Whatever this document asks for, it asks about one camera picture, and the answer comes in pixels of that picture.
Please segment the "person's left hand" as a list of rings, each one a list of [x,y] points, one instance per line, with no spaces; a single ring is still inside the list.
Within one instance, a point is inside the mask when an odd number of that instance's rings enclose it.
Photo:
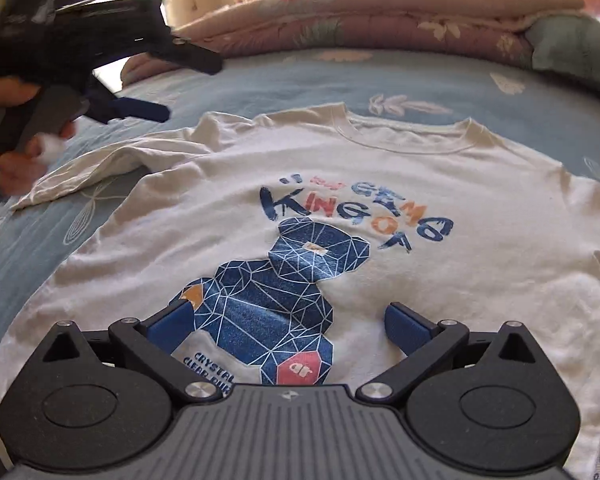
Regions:
[[[21,105],[33,99],[38,86],[17,78],[0,79],[0,108]],[[23,196],[31,191],[47,166],[38,159],[43,153],[41,136],[34,136],[20,152],[7,152],[0,157],[0,192],[6,196]]]

